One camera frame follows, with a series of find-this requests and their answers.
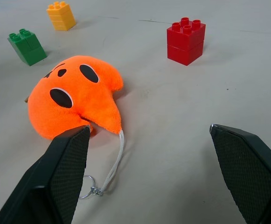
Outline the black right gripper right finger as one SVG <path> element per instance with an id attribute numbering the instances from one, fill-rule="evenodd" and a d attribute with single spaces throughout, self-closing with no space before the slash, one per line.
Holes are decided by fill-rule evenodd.
<path id="1" fill-rule="evenodd" d="M 228 190 L 248 224 L 271 224 L 271 149 L 255 134 L 212 124 L 209 133 Z"/>

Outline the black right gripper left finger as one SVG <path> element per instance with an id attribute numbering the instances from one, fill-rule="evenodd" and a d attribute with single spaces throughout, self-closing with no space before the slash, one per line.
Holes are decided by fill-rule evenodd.
<path id="1" fill-rule="evenodd" d="M 0 224 L 70 224 L 83 184 L 90 128 L 63 132 L 24 173 L 0 210 Z"/>

